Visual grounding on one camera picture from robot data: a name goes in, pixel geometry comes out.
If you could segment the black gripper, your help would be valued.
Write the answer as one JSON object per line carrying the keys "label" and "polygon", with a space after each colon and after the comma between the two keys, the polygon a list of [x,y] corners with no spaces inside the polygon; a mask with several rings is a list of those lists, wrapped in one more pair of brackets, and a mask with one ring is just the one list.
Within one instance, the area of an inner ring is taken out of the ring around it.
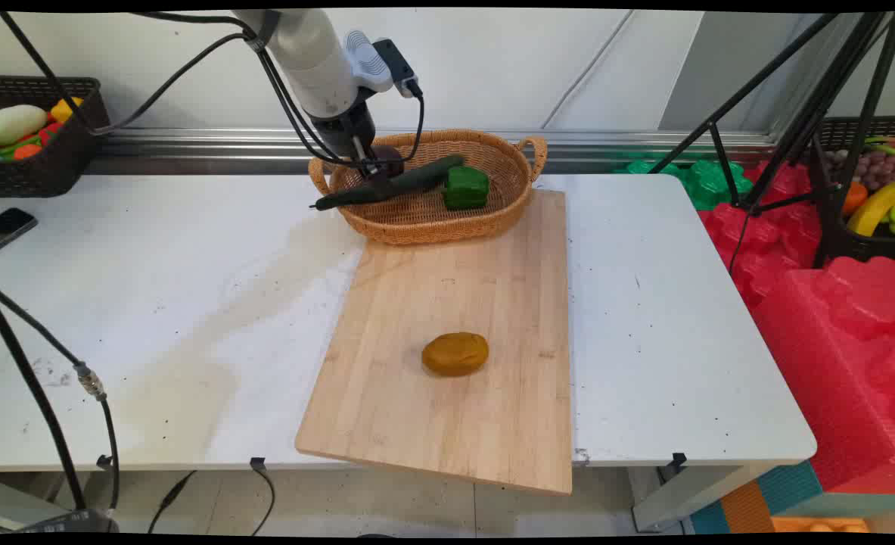
{"label": "black gripper", "polygon": [[392,177],[395,163],[377,157],[372,151],[372,141],[377,135],[374,121],[367,106],[368,97],[357,97],[350,108],[335,117],[311,115],[315,129],[315,146],[311,152],[320,159],[339,161],[350,158],[364,182],[370,182],[379,201],[395,196]]}

